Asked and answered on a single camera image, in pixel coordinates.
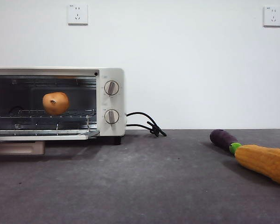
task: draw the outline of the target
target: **wall outlet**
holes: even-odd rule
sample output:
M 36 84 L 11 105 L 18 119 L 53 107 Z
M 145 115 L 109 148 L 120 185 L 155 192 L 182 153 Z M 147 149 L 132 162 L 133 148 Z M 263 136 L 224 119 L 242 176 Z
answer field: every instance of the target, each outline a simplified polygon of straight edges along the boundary
M 264 27 L 280 27 L 280 7 L 263 8 L 263 25 Z
M 69 25 L 88 25 L 88 5 L 69 5 L 67 23 Z

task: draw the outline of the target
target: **black power cord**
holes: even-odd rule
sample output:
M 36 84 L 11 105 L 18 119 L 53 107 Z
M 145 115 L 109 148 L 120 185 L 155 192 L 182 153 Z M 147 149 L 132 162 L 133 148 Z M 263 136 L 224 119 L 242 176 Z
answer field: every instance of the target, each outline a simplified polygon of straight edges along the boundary
M 147 118 L 149 118 L 152 123 L 149 122 L 149 121 L 147 123 L 151 126 L 151 128 L 150 127 L 146 127 L 144 125 L 139 125 L 139 124 L 128 124 L 126 126 L 143 127 L 145 129 L 149 130 L 149 132 L 151 134 L 154 134 L 157 137 L 159 136 L 159 133 L 161 133 L 163 136 L 167 136 L 167 134 L 165 132 L 163 132 L 162 129 L 155 123 L 155 121 L 149 115 L 147 115 L 146 113 L 143 113 L 143 112 L 133 112 L 133 113 L 127 114 L 126 116 L 128 117 L 128 116 L 131 116 L 131 115 L 134 115 L 134 114 L 141 114 L 141 115 L 144 115 Z

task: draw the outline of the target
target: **toaster oven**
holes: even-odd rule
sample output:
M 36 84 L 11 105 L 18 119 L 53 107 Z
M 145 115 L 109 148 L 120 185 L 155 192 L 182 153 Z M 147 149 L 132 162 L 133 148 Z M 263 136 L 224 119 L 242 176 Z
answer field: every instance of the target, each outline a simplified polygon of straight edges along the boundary
M 124 72 L 118 68 L 0 68 L 0 154 L 43 154 L 46 140 L 87 140 L 125 134 Z M 68 110 L 42 105 L 64 92 Z

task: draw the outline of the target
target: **white knob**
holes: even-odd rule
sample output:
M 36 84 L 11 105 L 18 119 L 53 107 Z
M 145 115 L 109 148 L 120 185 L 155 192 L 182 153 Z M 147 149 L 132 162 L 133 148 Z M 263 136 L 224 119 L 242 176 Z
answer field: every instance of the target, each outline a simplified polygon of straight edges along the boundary
M 105 91 L 108 95 L 113 96 L 118 92 L 119 86 L 115 81 L 109 81 L 105 84 Z
M 108 110 L 105 113 L 105 120 L 109 123 L 109 124 L 115 124 L 119 119 L 119 114 L 117 111 L 115 110 Z

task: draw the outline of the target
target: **gray countertop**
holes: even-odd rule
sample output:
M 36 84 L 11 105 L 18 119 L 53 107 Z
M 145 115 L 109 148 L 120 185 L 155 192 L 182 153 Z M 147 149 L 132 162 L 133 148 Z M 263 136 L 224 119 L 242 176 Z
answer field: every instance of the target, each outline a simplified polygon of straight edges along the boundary
M 210 143 L 211 130 L 127 131 L 0 157 L 0 224 L 280 223 L 280 185 Z M 229 130 L 280 148 L 280 130 Z

